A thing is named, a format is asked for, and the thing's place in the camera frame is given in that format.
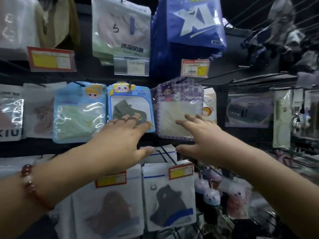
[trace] light blue package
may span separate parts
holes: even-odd
[[[106,85],[69,83],[54,100],[53,141],[88,142],[106,123]]]
[[[152,122],[147,132],[155,132],[154,114],[150,89],[144,86],[130,85],[118,82],[107,88],[109,119],[120,119],[129,114],[140,114],[138,125],[143,122]]]
[[[167,0],[169,42],[226,49],[220,0]]]

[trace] right hand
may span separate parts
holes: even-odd
[[[228,168],[240,156],[245,156],[253,148],[232,135],[224,132],[217,124],[202,116],[185,115],[187,120],[177,120],[176,124],[188,130],[194,137],[195,145],[179,145],[176,151],[215,167]]]

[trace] bracelet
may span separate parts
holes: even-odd
[[[36,192],[35,186],[32,182],[33,177],[30,175],[31,173],[32,165],[27,164],[23,166],[21,170],[21,176],[23,177],[23,183],[26,187],[26,192],[28,195],[33,195],[33,197],[38,201],[38,203],[46,208],[49,211],[52,211],[54,209],[54,206],[51,206],[45,199],[43,199],[41,196],[38,195]]]

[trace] white bead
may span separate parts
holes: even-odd
[[[25,184],[29,183],[29,182],[32,182],[32,176],[31,175],[27,175],[23,178],[23,182]]]

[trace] white logo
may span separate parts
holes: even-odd
[[[203,21],[200,21],[199,19],[196,18],[197,16],[197,12],[200,11],[202,17],[203,17]],[[201,30],[204,28],[208,28],[211,26],[215,26],[215,25],[220,25],[221,22],[218,18],[218,13],[215,10],[214,12],[214,17],[212,17],[212,14],[207,6],[207,4],[201,4],[198,6],[194,6],[193,8],[191,8],[189,11],[186,11],[185,9],[182,9],[178,12],[174,13],[176,16],[184,19],[184,25],[183,28],[181,30],[181,36],[184,36],[186,34],[189,34],[192,32],[193,27],[196,28],[197,30]],[[194,33],[190,36],[190,38],[193,38],[195,36],[197,36],[198,34],[201,34],[203,32],[206,32],[212,28],[209,29],[205,29],[203,31]]]

